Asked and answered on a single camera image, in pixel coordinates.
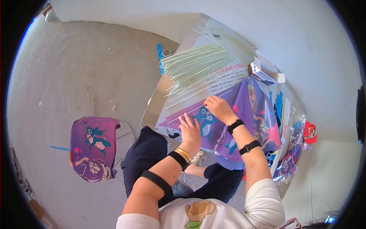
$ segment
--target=white wall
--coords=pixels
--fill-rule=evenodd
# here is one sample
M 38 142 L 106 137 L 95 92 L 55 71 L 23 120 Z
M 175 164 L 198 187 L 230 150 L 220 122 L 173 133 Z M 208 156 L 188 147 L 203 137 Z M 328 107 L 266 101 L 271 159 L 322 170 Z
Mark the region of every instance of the white wall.
M 327 217 L 331 208 L 339 210 L 354 184 L 360 156 L 358 143 L 318 141 L 310 153 L 303 151 L 283 198 L 286 219 L 308 222 Z
M 62 21 L 101 21 L 157 33 L 180 43 L 205 13 L 263 51 L 286 75 L 316 124 L 318 138 L 356 141 L 361 85 L 357 57 L 323 0 L 50 0 Z

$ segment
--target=black wrist strap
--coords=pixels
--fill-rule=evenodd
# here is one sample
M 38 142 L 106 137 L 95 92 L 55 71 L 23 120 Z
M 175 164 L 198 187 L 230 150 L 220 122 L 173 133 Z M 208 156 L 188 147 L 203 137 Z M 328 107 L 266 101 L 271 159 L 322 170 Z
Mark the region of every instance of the black wrist strap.
M 229 134 L 232 135 L 232 132 L 234 131 L 234 129 L 240 125 L 244 125 L 244 122 L 241 119 L 237 119 L 236 122 L 234 122 L 233 124 L 228 126 L 227 131 L 229 132 Z
M 239 150 L 240 155 L 243 155 L 243 154 L 249 152 L 251 149 L 253 149 L 257 146 L 261 146 L 261 144 L 257 140 L 252 141 L 251 143 L 245 145 L 241 150 Z
M 172 187 L 166 181 L 164 181 L 163 178 L 159 177 L 153 172 L 150 172 L 149 170 L 143 171 L 141 177 L 146 177 L 147 179 L 154 182 L 164 191 L 165 194 L 170 193 L 172 191 Z
M 179 153 L 172 151 L 168 154 L 168 156 L 171 156 L 172 158 L 174 158 L 179 164 L 180 166 L 182 166 L 182 170 L 184 168 L 184 166 L 186 166 L 187 161 L 182 157 L 182 155 L 180 155 Z

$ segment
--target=small box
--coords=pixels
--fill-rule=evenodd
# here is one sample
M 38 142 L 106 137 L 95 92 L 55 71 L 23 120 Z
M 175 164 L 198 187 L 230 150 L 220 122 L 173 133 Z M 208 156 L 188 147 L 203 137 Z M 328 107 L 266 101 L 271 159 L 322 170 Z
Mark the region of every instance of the small box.
M 285 74 L 279 73 L 270 63 L 257 57 L 249 65 L 249 75 L 267 85 L 285 82 Z

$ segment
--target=dark navy pants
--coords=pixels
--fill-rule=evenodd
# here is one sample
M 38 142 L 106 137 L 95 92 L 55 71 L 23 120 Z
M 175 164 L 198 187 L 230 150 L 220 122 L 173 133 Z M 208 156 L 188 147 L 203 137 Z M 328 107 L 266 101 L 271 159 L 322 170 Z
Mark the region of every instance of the dark navy pants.
M 141 173 L 167 156 L 167 143 L 163 136 L 149 127 L 142 128 L 139 138 L 128 150 L 124 161 L 121 162 L 127 198 Z M 208 166 L 204 172 L 205 178 L 208 179 L 204 186 L 188 196 L 179 198 L 218 199 L 228 203 L 234 196 L 243 175 L 243 170 L 228 170 L 215 163 Z M 162 207 L 174 199 L 171 191 L 159 200 L 158 205 Z

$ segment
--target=pink heart print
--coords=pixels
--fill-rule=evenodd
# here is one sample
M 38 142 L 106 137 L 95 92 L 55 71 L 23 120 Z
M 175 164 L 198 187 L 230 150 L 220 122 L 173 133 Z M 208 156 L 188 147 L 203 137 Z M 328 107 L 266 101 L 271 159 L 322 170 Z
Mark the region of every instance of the pink heart print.
M 237 105 L 234 105 L 234 106 L 232 107 L 232 111 L 233 111 L 234 113 L 239 113 L 238 106 L 237 106 Z

